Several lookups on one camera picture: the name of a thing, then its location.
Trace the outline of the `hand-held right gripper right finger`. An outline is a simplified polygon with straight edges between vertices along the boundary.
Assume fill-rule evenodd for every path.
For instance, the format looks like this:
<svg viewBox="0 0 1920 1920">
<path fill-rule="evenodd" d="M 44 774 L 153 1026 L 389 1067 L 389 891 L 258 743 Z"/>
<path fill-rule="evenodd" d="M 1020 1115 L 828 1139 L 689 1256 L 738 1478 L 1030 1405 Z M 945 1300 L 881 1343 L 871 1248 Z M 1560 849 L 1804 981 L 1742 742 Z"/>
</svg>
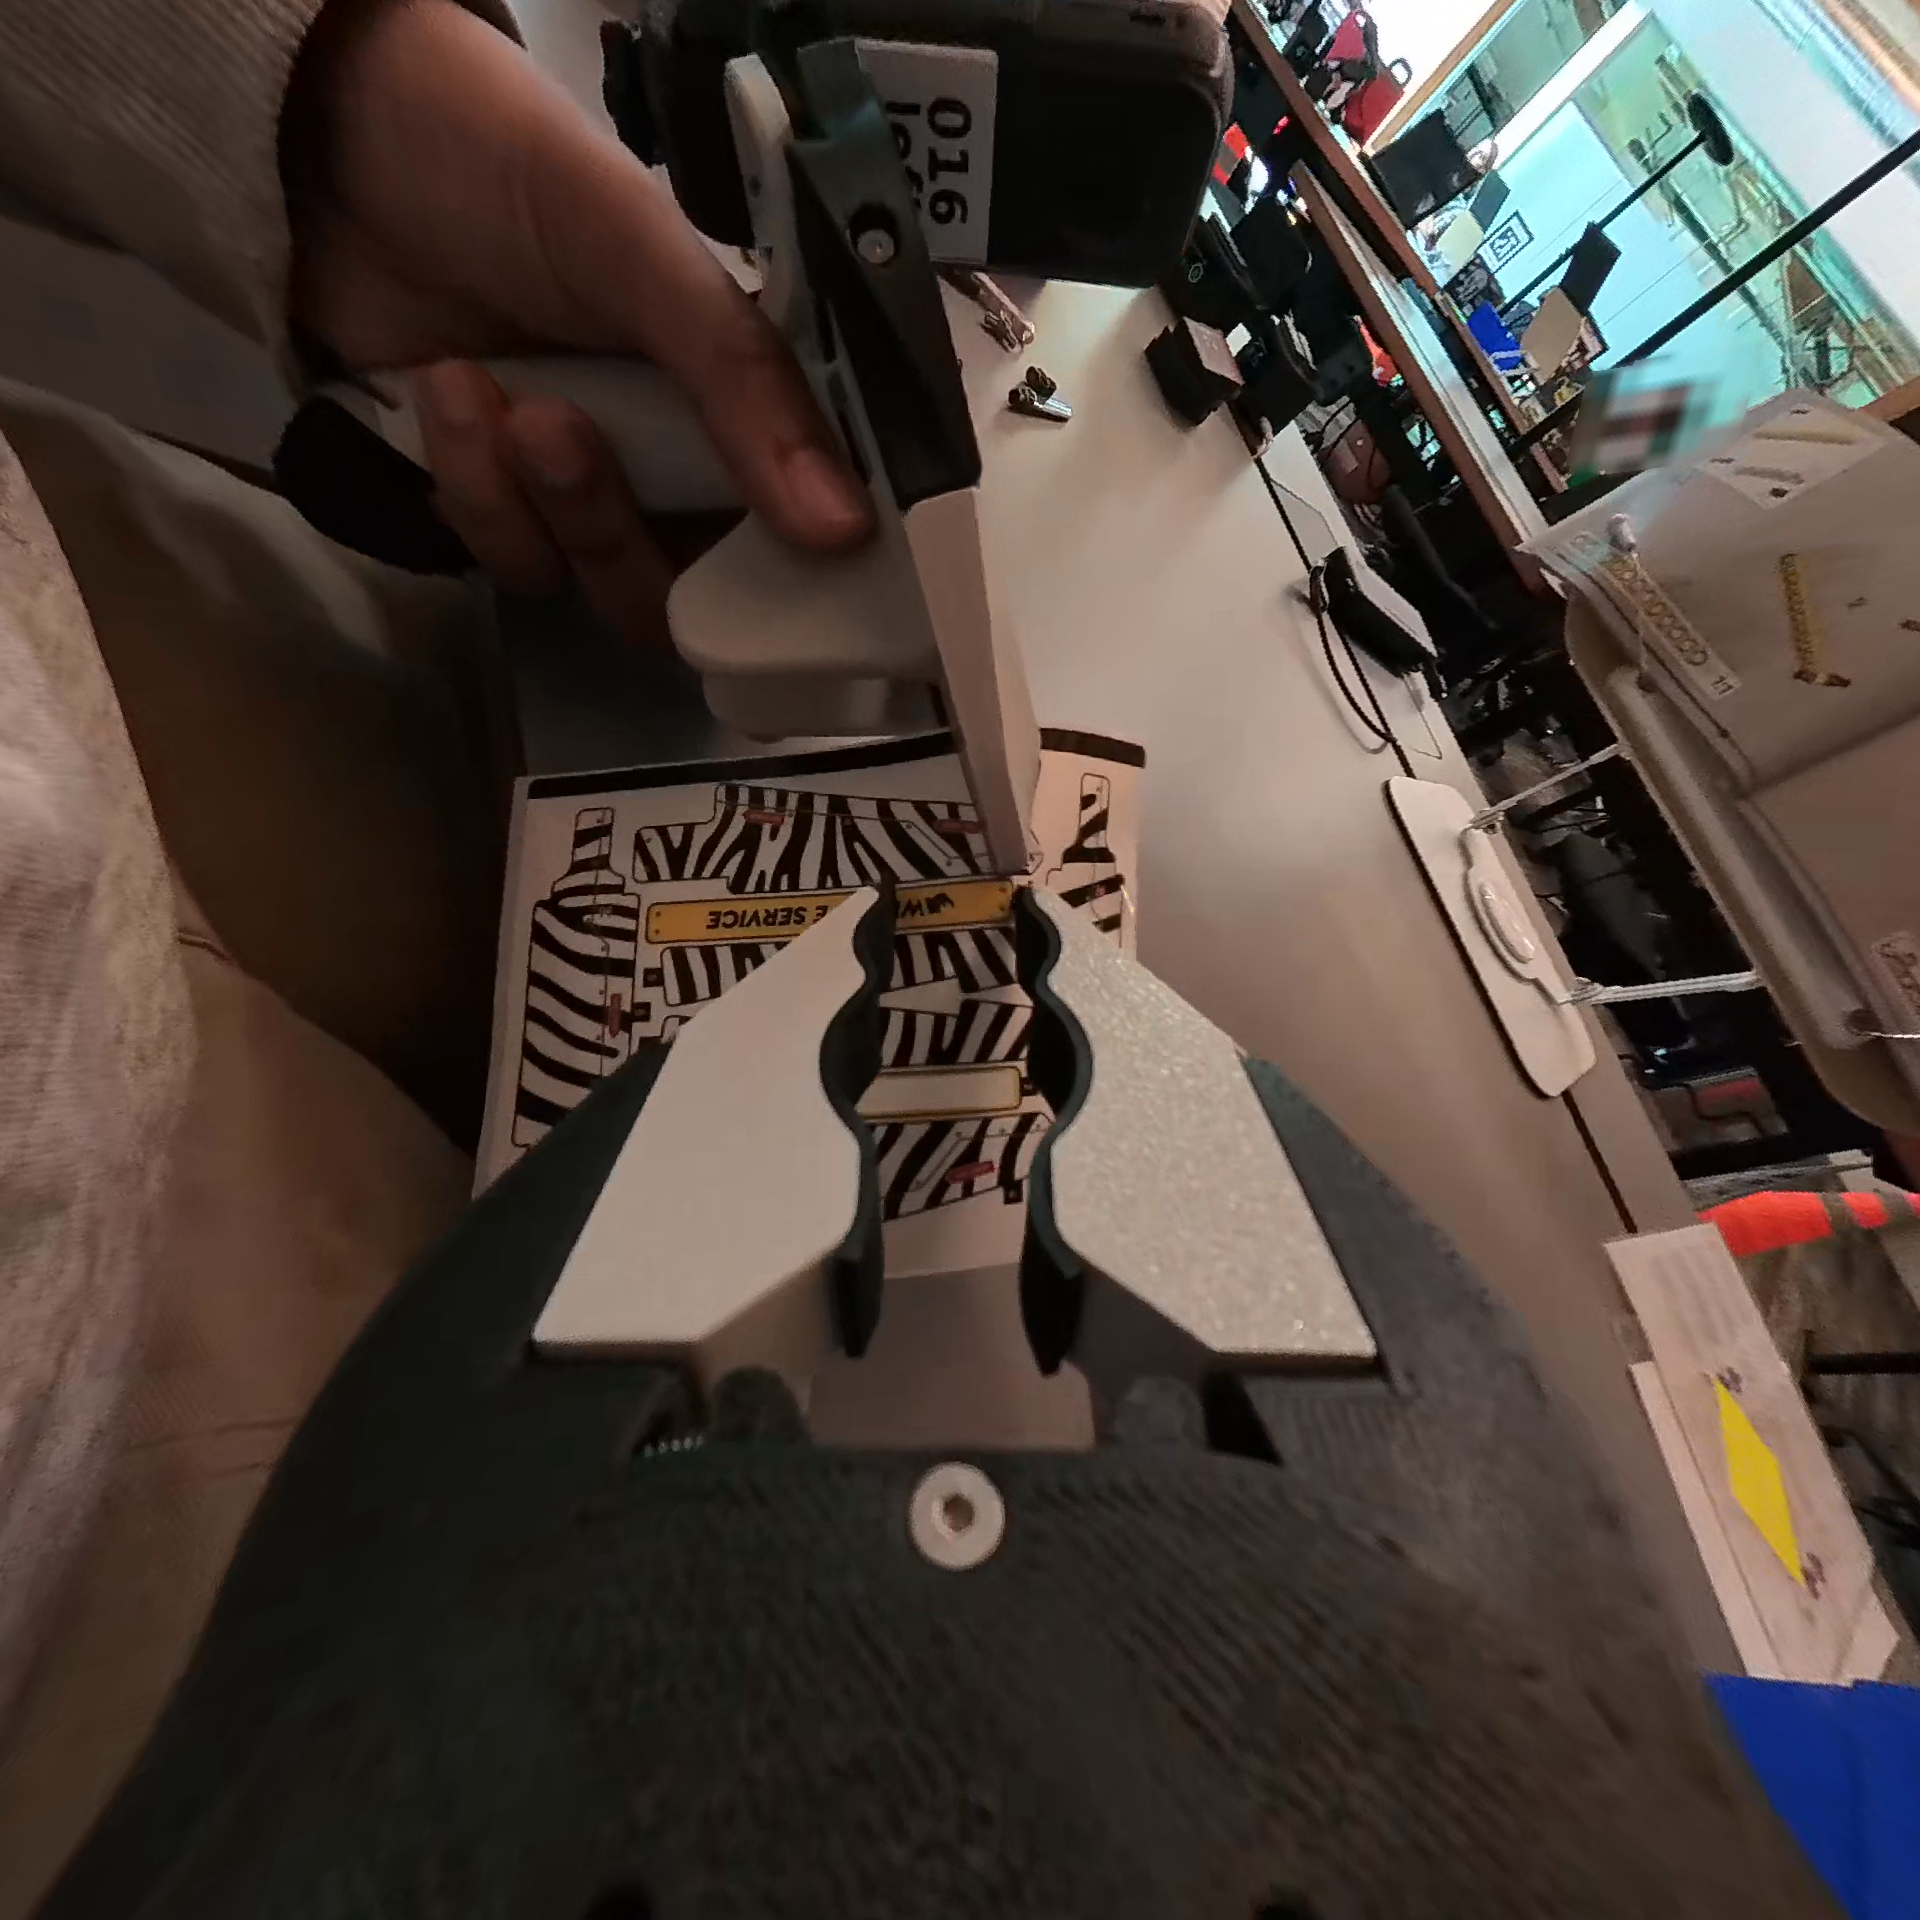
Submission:
<svg viewBox="0 0 1920 1920">
<path fill-rule="evenodd" d="M 1041 883 L 1016 898 L 1030 1074 L 1020 1313 L 1044 1374 L 1371 1374 L 1378 1334 L 1265 1065 Z"/>
</svg>

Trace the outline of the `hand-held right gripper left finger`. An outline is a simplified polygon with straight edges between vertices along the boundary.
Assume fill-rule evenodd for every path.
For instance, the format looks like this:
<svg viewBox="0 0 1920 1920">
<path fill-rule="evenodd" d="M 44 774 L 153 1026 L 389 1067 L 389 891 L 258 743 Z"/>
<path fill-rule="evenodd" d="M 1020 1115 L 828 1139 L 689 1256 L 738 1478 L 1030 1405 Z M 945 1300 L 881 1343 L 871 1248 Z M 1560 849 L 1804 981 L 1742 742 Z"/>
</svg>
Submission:
<svg viewBox="0 0 1920 1920">
<path fill-rule="evenodd" d="M 706 1397 L 768 1371 L 810 1405 L 881 1310 L 876 1144 L 889 900 L 844 900 L 660 1054 L 551 1286 L 546 1357 L 635 1357 Z"/>
</svg>

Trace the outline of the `zebra striped sticker sheet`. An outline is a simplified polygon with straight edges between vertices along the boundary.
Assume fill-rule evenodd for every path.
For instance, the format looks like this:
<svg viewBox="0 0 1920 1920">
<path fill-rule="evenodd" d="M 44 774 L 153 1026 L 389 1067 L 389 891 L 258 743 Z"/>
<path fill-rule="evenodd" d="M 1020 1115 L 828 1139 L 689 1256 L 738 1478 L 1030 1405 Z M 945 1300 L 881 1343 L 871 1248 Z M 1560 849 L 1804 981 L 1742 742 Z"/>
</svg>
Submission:
<svg viewBox="0 0 1920 1920">
<path fill-rule="evenodd" d="M 635 1050 L 886 880 L 898 935 L 859 1111 L 889 1272 L 1016 1262 L 1051 1122 L 1016 966 L 1021 878 L 991 866 L 945 731 L 518 781 L 474 1193 Z"/>
</svg>

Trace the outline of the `person's left forearm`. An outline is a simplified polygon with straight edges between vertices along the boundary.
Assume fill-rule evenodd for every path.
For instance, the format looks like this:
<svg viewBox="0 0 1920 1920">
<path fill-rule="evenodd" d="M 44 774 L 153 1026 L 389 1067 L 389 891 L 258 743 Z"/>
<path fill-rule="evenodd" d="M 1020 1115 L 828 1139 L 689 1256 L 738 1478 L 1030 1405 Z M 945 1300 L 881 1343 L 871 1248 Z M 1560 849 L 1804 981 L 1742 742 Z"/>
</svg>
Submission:
<svg viewBox="0 0 1920 1920">
<path fill-rule="evenodd" d="M 415 366 L 455 521 L 523 513 L 515 323 L 548 86 L 501 2 L 3 2 L 3 206 L 152 266 L 287 387 Z"/>
</svg>

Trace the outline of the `scattered small lego pieces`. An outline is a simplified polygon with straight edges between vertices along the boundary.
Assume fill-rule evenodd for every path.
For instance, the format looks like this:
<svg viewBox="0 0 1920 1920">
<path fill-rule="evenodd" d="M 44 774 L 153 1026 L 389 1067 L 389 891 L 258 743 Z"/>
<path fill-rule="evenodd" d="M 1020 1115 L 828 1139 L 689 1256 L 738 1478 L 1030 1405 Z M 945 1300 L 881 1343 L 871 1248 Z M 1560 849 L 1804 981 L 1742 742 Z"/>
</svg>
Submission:
<svg viewBox="0 0 1920 1920">
<path fill-rule="evenodd" d="M 996 284 L 996 277 L 980 274 L 972 266 L 945 263 L 945 280 L 977 307 L 982 334 L 1005 351 L 1020 351 L 1037 345 L 1040 331 L 1030 314 Z M 1069 425 L 1074 419 L 1070 402 L 1062 394 L 1059 382 L 1040 366 L 1030 362 L 1021 378 L 1010 387 L 1010 410 L 1021 419 Z"/>
</svg>

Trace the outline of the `lego instruction booklet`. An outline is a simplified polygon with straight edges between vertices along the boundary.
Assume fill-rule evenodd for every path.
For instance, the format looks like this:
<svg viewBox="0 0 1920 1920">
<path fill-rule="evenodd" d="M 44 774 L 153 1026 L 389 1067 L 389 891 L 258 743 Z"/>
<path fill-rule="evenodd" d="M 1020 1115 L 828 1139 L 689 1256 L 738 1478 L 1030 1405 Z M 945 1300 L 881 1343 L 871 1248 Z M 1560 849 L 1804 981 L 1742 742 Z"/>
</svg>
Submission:
<svg viewBox="0 0 1920 1920">
<path fill-rule="evenodd" d="M 1790 393 L 1526 550 L 1815 1076 L 1917 1139 L 1917 442 Z"/>
</svg>

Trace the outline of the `person's left hand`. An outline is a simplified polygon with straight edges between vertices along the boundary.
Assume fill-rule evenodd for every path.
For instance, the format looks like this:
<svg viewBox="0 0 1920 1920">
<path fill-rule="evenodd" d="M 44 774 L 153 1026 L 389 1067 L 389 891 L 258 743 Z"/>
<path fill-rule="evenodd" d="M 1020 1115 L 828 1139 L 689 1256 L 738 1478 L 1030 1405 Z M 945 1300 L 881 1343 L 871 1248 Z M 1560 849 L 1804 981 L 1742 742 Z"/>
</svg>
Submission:
<svg viewBox="0 0 1920 1920">
<path fill-rule="evenodd" d="M 755 300 L 675 202 L 464 2 L 327 2 L 281 104 L 290 314 L 347 373 L 413 373 L 435 508 L 495 589 L 576 589 L 664 639 L 678 559 L 561 398 L 497 356 L 660 366 L 782 540 L 853 550 L 871 504 Z"/>
</svg>

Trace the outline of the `black box device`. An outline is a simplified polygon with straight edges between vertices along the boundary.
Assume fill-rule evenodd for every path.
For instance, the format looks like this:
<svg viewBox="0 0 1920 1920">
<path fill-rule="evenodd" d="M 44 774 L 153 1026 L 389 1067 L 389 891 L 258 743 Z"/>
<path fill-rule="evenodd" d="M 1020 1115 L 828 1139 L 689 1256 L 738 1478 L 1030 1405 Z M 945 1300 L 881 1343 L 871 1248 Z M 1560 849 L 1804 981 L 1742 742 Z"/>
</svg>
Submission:
<svg viewBox="0 0 1920 1920">
<path fill-rule="evenodd" d="M 1314 274 L 1311 230 L 1276 196 L 1252 202 L 1235 222 L 1217 213 L 1194 226 L 1201 280 L 1216 320 L 1252 323 L 1252 314 L 1298 314 Z"/>
<path fill-rule="evenodd" d="M 1166 407 L 1186 426 L 1204 425 L 1244 393 L 1228 336 L 1191 316 L 1166 323 L 1166 331 L 1147 344 L 1142 362 Z"/>
</svg>

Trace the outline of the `red bag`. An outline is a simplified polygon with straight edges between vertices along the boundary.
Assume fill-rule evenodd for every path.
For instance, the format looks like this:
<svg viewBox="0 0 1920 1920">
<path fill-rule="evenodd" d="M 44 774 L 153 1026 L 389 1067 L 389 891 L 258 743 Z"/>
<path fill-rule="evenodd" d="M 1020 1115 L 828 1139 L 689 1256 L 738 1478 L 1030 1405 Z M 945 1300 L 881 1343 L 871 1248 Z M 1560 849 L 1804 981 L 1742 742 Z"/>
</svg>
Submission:
<svg viewBox="0 0 1920 1920">
<path fill-rule="evenodd" d="M 1353 5 L 1333 30 L 1311 76 L 1311 93 L 1344 134 L 1364 147 L 1396 115 L 1410 86 L 1404 57 L 1384 57 L 1378 21 L 1364 5 Z"/>
</svg>

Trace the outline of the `white desk mat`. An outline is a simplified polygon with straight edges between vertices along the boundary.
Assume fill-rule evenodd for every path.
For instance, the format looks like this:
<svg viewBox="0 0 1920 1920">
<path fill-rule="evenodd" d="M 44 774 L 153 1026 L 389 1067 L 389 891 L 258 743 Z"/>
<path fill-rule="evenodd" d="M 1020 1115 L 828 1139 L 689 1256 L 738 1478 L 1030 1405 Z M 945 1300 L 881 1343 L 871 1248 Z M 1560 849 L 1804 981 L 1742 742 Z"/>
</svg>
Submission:
<svg viewBox="0 0 1920 1920">
<path fill-rule="evenodd" d="M 1585 1011 L 1574 1005 L 1571 972 L 1558 942 L 1549 937 L 1545 923 L 1539 923 L 1532 891 L 1497 829 L 1478 824 L 1478 802 L 1468 800 L 1449 782 L 1418 778 L 1387 778 L 1381 796 L 1522 1080 L 1530 1080 L 1539 1098 L 1569 1094 L 1593 1070 L 1597 1045 L 1586 1030 Z M 1469 824 L 1490 829 L 1497 838 L 1510 889 L 1519 893 L 1519 904 L 1543 940 L 1551 991 L 1507 972 L 1469 918 L 1460 866 L 1460 829 Z"/>
</svg>

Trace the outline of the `wooden-edged background desk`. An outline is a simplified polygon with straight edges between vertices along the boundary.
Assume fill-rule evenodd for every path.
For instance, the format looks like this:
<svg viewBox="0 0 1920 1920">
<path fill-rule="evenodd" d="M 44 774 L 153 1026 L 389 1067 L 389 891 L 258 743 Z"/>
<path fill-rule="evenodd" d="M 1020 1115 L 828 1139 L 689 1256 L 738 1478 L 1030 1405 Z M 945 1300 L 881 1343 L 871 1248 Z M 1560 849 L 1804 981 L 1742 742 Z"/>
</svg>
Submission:
<svg viewBox="0 0 1920 1920">
<path fill-rule="evenodd" d="M 1261 5 L 1231 2 L 1228 35 L 1235 57 L 1256 65 L 1256 88 L 1276 93 L 1273 106 L 1247 106 L 1240 126 L 1273 147 L 1288 196 L 1333 254 L 1364 334 L 1384 348 L 1490 533 L 1507 549 L 1532 545 L 1549 533 L 1545 504 L 1564 494 L 1564 480 L 1526 442 L 1519 398 L 1363 159 L 1311 104 Z"/>
</svg>

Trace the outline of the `person's trousered leg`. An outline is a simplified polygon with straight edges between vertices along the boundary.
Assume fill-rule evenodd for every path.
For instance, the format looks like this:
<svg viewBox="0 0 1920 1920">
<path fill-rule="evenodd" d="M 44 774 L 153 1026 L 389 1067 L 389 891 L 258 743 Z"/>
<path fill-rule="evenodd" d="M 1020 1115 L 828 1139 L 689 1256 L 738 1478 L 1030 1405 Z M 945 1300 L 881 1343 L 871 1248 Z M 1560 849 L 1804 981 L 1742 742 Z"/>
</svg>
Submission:
<svg viewBox="0 0 1920 1920">
<path fill-rule="evenodd" d="M 195 1026 L 156 1296 L 65 1625 L 163 1691 L 290 1431 L 472 1188 L 518 769 L 472 585 L 163 442 L 101 637 Z"/>
</svg>

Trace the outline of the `black power brick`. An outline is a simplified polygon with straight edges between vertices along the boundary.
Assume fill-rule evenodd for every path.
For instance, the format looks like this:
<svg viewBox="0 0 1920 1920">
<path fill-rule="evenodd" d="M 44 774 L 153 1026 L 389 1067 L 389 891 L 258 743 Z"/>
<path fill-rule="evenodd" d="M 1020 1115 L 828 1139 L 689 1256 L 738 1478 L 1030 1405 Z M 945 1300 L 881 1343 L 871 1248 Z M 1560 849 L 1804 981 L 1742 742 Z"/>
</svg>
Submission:
<svg viewBox="0 0 1920 1920">
<path fill-rule="evenodd" d="M 1337 545 L 1311 566 L 1311 604 L 1354 654 L 1401 678 L 1424 678 L 1438 666 L 1422 615 L 1348 549 Z"/>
</svg>

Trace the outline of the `paper sheet with yellow mark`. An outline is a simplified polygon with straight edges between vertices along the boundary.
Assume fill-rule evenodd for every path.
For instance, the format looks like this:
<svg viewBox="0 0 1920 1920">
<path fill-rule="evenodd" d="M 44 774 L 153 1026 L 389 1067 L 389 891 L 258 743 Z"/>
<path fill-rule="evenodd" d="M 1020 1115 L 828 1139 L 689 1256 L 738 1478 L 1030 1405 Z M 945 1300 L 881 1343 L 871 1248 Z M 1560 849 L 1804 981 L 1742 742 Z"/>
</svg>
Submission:
<svg viewBox="0 0 1920 1920">
<path fill-rule="evenodd" d="M 1764 1681 L 1876 1683 L 1900 1645 L 1815 1418 L 1711 1225 L 1617 1237 L 1630 1380 L 1736 1651 Z"/>
</svg>

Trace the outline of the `blue plastic bin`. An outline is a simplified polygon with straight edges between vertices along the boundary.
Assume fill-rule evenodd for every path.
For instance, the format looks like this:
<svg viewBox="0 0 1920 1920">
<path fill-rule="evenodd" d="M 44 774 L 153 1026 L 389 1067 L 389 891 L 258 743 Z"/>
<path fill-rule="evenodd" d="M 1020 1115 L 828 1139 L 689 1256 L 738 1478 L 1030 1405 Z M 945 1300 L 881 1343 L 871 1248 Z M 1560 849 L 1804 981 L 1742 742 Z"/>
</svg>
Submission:
<svg viewBox="0 0 1920 1920">
<path fill-rule="evenodd" d="M 1847 1917 L 1917 1917 L 1917 1689 L 1711 1675 L 1769 1805 Z"/>
</svg>

